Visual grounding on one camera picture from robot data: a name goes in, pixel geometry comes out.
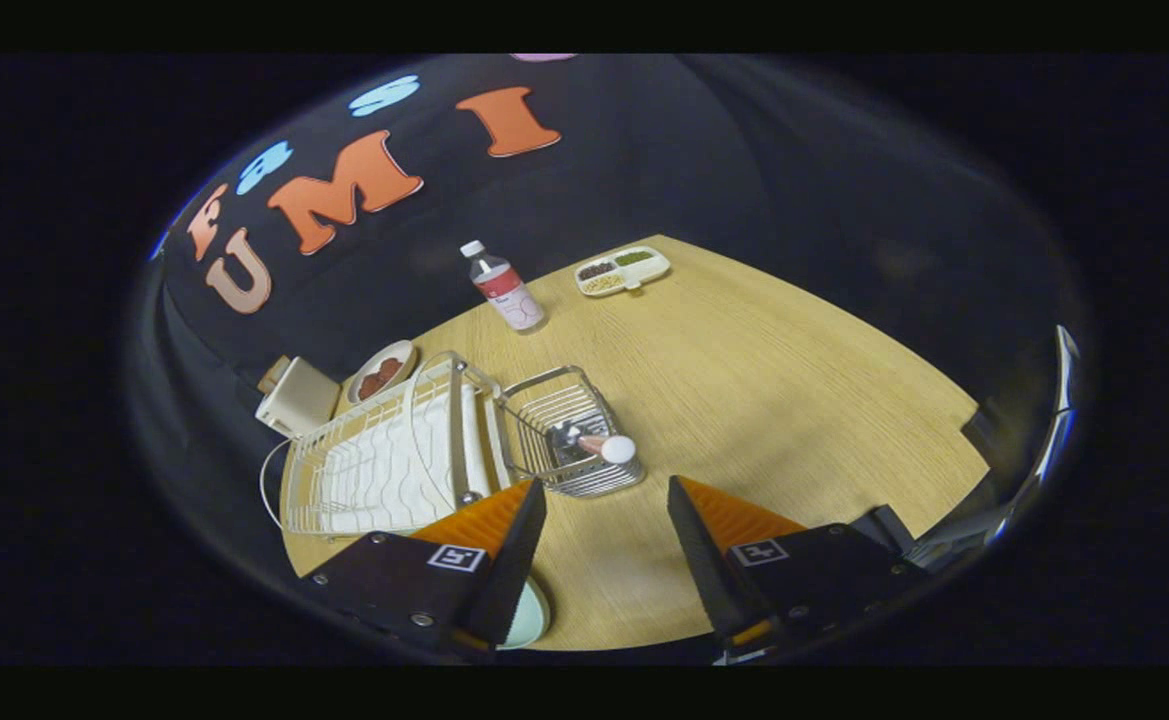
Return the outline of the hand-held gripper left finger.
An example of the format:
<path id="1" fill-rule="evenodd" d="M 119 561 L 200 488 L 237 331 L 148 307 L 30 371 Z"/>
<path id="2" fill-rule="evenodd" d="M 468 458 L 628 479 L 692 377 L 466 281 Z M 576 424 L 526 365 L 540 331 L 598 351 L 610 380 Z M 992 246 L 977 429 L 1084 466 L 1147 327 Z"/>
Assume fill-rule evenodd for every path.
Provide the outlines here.
<path id="1" fill-rule="evenodd" d="M 300 575 L 300 591 L 410 659 L 492 659 L 547 519 L 542 480 L 459 508 L 411 536 L 378 529 Z"/>

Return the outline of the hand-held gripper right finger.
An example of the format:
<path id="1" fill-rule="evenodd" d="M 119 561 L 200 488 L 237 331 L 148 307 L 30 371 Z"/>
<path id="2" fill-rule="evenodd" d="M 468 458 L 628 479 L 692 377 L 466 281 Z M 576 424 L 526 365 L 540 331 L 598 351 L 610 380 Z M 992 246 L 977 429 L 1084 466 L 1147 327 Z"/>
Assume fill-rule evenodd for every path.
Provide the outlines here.
<path id="1" fill-rule="evenodd" d="M 853 525 L 804 527 L 683 475 L 666 508 L 722 664 L 808 659 L 931 591 L 931 572 Z"/>

